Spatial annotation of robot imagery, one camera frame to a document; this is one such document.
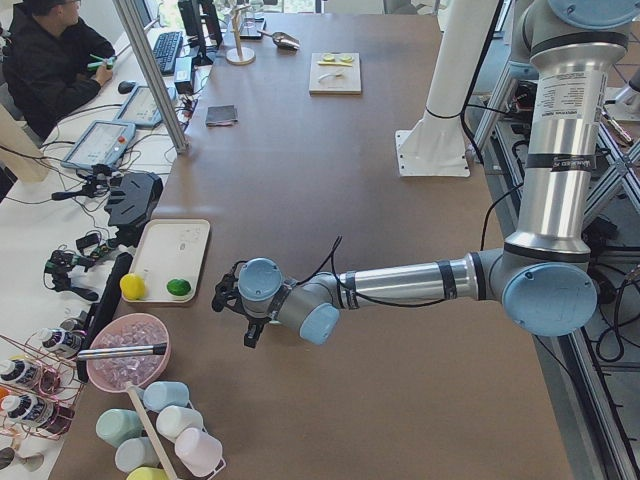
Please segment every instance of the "lemon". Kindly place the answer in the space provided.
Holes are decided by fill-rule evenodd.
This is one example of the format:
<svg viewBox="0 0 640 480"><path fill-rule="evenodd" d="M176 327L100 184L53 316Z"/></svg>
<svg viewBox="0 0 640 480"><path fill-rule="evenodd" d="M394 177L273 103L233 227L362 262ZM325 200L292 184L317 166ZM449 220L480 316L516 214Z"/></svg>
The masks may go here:
<svg viewBox="0 0 640 480"><path fill-rule="evenodd" d="M127 273L120 279L120 290L127 300L139 300L147 293L144 279L135 273Z"/></svg>
<svg viewBox="0 0 640 480"><path fill-rule="evenodd" d="M191 284L184 278L173 278L167 282L167 291L176 297L184 297L191 291Z"/></svg>

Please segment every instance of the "warning label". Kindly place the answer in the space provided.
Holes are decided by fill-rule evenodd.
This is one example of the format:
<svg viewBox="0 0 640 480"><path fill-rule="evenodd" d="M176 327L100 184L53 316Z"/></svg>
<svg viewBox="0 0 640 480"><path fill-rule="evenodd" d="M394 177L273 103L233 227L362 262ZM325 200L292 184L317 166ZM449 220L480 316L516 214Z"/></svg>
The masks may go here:
<svg viewBox="0 0 640 480"><path fill-rule="evenodd" d="M600 121L607 76L602 72L573 72L541 78L533 123L543 120Z"/></svg>

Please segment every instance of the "dark bottle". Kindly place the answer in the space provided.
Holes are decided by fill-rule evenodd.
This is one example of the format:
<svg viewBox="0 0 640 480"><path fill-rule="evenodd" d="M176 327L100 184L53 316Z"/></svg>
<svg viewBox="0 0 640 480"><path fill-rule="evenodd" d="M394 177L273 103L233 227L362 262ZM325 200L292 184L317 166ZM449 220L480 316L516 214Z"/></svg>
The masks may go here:
<svg viewBox="0 0 640 480"><path fill-rule="evenodd" d="M60 377L55 371L26 359L1 361L0 380L47 395L56 393L60 386Z"/></svg>
<svg viewBox="0 0 640 480"><path fill-rule="evenodd" d="M71 426L74 411L31 393L8 395L0 408L15 423L46 430L54 435L65 433Z"/></svg>
<svg viewBox="0 0 640 480"><path fill-rule="evenodd" d="M82 335L62 328L43 328L38 338L46 350L60 358L73 358L82 348Z"/></svg>

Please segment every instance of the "tabletop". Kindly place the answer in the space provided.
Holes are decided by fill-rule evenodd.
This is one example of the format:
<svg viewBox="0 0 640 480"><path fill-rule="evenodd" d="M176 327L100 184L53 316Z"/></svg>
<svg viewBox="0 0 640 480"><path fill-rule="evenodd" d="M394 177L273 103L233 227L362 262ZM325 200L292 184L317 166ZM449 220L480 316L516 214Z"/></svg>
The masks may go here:
<svg viewBox="0 0 640 480"><path fill-rule="evenodd" d="M435 19L267 22L301 49L245 42L256 61L243 67L219 52L187 131L189 151L155 211L211 223L196 297L118 310L166 324L173 350L161 378L189 386L222 442L219 477L570 478L532 338L496 303L343 311L322 347L267 325L255 350L242 345L242 317L211 310L214 286L235 261L269 257L301 279L338 235L340 272L461 258L478 248L491 204L479 166L468 179L397 171L394 135L422 117L440 41ZM362 94L310 95L318 52L359 53ZM238 123L207 128L207 107L229 104ZM487 238L501 244L496 222ZM51 479L123 478L115 449L95 435L99 415L116 406L131 408L124 394L85 389Z"/></svg>

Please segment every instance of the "pink cup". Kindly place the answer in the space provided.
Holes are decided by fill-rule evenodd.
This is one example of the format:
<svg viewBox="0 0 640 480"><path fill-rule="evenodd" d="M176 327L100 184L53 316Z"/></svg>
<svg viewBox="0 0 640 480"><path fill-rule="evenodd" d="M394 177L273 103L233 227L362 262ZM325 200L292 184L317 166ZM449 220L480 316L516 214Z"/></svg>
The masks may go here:
<svg viewBox="0 0 640 480"><path fill-rule="evenodd" d="M220 440L197 428L187 428L176 440L175 452L196 477L211 474L222 461Z"/></svg>

